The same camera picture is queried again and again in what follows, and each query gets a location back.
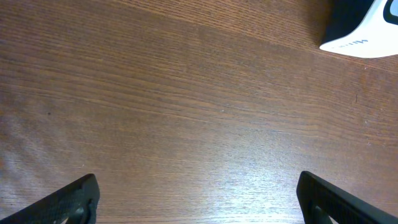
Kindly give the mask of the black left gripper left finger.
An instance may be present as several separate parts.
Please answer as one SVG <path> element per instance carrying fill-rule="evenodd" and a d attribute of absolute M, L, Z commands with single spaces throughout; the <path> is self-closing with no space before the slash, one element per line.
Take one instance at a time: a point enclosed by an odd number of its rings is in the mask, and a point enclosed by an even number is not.
<path fill-rule="evenodd" d="M 56 192 L 1 220 L 1 224 L 95 224 L 100 189 L 86 174 Z"/>

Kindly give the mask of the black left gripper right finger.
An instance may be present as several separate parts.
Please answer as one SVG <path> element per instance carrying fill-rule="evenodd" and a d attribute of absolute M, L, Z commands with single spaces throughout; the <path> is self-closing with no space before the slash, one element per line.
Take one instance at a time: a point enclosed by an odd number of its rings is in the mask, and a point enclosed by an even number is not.
<path fill-rule="evenodd" d="M 296 193 L 305 224 L 397 224 L 397 217 L 309 171 L 301 172 Z"/>

